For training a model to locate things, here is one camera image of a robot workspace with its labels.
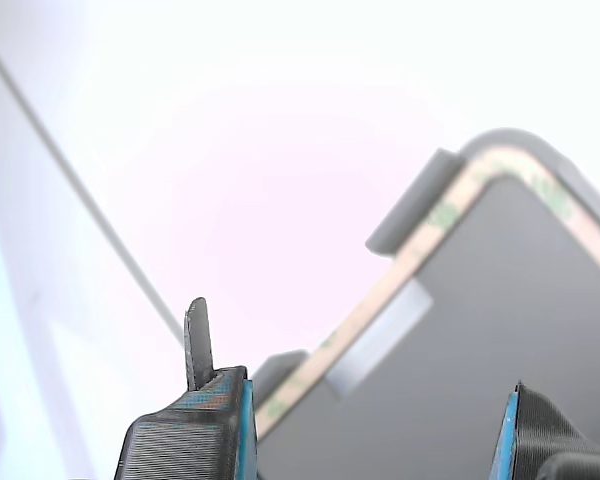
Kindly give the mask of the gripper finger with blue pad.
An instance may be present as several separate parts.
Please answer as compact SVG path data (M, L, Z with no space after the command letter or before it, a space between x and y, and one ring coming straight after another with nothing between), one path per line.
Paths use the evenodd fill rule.
M490 480L600 480L600 445L547 396L518 383L509 395Z
M244 366L213 366L206 300L184 318L187 390L137 418L114 477L136 480L256 480L253 383Z

